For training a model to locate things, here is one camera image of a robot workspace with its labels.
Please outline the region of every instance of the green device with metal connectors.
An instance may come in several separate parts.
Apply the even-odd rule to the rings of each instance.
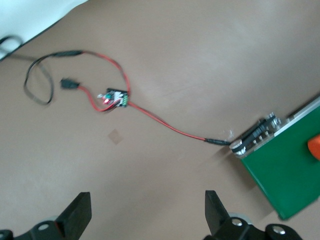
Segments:
[[[320,160],[308,148],[319,134],[320,95],[286,119],[271,113],[230,145],[283,220],[320,196]]]

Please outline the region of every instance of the beige table surface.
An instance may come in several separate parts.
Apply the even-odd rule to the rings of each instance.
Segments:
[[[319,11],[317,0],[90,0],[16,53],[108,54],[128,73],[134,103],[188,133],[230,139],[319,92]],[[131,107],[95,112],[82,92],[59,88],[72,77],[94,95],[123,89],[110,64],[90,56],[45,61],[55,81],[47,107],[23,92],[29,64],[0,62],[0,229],[22,234],[85,191],[92,220],[83,240],[201,240],[210,233],[205,190],[260,229],[281,222],[228,148]],[[32,76],[32,89],[48,96],[39,71]],[[319,239],[319,201],[283,223]]]

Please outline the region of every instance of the orange knob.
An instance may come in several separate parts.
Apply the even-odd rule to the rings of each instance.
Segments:
[[[320,134],[308,141],[310,153],[320,161]]]

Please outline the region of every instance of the green panel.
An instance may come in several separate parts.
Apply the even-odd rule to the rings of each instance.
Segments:
[[[320,107],[242,159],[282,219],[290,218],[320,196],[320,161],[307,145],[318,134]]]

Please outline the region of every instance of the orange object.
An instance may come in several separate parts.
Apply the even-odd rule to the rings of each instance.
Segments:
[[[320,161],[320,134],[308,141],[310,153]]]

